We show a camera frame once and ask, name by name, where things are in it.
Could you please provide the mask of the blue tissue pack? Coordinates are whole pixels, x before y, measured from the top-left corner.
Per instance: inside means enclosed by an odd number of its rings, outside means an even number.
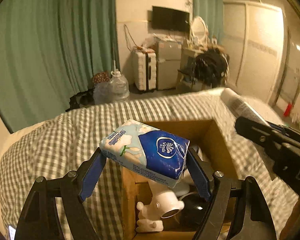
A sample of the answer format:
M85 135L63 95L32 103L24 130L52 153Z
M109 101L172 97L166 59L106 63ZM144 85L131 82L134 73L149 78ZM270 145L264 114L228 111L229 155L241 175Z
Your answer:
M100 142L102 153L121 166L174 188L186 166L190 141L129 119Z

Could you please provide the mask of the smartphone with lit screen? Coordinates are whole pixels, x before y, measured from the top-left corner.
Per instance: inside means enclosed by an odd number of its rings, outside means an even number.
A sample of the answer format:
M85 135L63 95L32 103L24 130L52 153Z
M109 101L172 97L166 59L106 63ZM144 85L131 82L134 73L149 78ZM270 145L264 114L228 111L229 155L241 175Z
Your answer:
M8 236L9 236L9 240L15 240L15 233L16 233L16 229L9 225L8 226Z

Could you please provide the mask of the red bottle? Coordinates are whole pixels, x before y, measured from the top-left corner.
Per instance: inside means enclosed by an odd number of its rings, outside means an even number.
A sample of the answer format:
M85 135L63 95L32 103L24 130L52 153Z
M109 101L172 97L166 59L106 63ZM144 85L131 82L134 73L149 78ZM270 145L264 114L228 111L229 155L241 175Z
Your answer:
M285 110L283 116L284 116L284 117L289 117L292 108L293 108L293 105L292 105L291 103L288 103L287 108L286 108L286 110Z

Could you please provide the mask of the brown cardboard box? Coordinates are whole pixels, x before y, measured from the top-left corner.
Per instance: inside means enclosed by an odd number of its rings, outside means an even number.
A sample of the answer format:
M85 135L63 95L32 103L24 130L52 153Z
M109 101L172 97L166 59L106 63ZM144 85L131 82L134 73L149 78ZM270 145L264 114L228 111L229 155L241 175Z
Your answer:
M200 147L203 156L208 158L214 170L222 171L227 178L238 178L232 157L215 120L148 121L146 124L188 139L191 144ZM149 204L152 193L145 177L124 167L121 169L121 175L123 239L192 239L194 237L193 231L184 226L179 227L172 218L164 223L168 229L162 232L137 233L135 228L139 212L135 206L138 201Z

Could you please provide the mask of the clear water jug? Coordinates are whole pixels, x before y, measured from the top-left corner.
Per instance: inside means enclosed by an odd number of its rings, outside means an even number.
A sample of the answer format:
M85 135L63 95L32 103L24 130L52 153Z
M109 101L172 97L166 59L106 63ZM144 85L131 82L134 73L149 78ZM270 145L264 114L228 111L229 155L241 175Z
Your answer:
M111 99L113 101L125 101L129 98L128 80L118 69L111 72L110 80Z

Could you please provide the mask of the white suitcase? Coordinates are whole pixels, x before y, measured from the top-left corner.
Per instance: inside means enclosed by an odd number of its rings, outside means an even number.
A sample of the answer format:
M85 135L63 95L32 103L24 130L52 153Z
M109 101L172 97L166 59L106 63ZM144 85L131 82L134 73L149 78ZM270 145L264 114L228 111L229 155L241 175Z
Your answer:
M157 60L152 49L132 52L134 83L139 91L154 90L157 86Z

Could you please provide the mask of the brown patterned bag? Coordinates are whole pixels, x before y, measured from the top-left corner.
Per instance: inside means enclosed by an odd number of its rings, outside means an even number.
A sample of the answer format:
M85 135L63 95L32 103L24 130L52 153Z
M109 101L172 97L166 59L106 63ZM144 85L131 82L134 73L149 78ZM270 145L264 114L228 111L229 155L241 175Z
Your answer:
M108 72L100 72L95 74L92 77L92 83L94 85L98 84L98 83L105 83L105 82L109 82L110 81L110 76Z

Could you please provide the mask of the wall-mounted black television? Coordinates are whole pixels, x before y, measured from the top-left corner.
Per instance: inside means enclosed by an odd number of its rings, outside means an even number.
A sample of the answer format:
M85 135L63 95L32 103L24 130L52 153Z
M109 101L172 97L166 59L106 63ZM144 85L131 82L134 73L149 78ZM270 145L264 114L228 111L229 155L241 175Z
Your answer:
M153 29L188 33L190 31L190 14L181 10L153 6L151 26Z

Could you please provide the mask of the white cream tube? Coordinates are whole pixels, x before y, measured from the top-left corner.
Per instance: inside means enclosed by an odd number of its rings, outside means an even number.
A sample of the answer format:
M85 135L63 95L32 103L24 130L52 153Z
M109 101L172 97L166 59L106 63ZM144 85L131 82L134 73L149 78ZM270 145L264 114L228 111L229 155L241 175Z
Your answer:
M225 88L221 93L221 100L236 118L243 116L269 126L268 122L232 89Z

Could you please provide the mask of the green curtain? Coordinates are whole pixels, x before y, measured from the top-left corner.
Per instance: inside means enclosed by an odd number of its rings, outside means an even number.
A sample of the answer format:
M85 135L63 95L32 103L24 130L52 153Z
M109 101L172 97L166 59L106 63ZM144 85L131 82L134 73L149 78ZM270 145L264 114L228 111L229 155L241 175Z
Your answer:
M0 117L10 132L54 118L119 64L115 0L0 0Z
M209 38L217 38L218 44L222 44L224 36L223 0L193 0L193 16L200 16L207 25Z

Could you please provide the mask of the black square box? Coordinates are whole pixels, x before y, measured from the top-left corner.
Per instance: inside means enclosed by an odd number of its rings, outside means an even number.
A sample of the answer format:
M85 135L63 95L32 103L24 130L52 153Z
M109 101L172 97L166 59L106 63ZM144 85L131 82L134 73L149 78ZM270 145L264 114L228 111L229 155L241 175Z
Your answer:
M206 215L210 203L198 192L190 192L180 197L179 200L183 201L184 208L176 215L175 220L182 229L196 231Z

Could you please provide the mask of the white hair dryer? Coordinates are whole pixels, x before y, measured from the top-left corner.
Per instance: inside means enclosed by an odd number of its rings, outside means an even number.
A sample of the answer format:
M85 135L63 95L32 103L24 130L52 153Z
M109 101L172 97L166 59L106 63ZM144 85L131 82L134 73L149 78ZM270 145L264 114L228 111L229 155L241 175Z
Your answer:
M175 217L185 207L180 198L190 192L190 185L182 180L170 189L137 175L135 186L136 231L146 233L177 230L178 222Z

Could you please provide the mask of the oval white vanity mirror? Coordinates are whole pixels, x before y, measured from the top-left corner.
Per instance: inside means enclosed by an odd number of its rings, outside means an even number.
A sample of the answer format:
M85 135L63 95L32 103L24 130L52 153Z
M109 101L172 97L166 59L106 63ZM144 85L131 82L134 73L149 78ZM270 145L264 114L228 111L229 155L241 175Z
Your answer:
M196 16L190 27L191 40L195 45L204 46L208 42L209 29L205 21L200 17Z

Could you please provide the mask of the white wardrobe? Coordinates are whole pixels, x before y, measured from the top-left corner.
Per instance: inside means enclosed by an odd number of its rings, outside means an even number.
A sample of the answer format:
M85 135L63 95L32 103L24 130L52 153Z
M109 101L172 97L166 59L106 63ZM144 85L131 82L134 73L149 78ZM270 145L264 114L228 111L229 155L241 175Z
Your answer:
M281 8L251 1L225 2L222 44L230 56L229 87L268 103L278 80L284 41Z

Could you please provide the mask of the checkered bed duvet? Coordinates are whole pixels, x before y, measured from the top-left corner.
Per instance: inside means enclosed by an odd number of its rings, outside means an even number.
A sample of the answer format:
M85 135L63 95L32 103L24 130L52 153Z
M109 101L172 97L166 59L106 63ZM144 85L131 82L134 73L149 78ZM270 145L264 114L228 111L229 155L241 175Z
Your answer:
M221 90L109 103L73 110L12 135L0 160L0 218L16 227L26 196L38 176L58 178L92 156L101 139L129 119L217 122L240 178L256 178L280 232L298 197L280 179L271 179L255 146L236 134L234 116Z

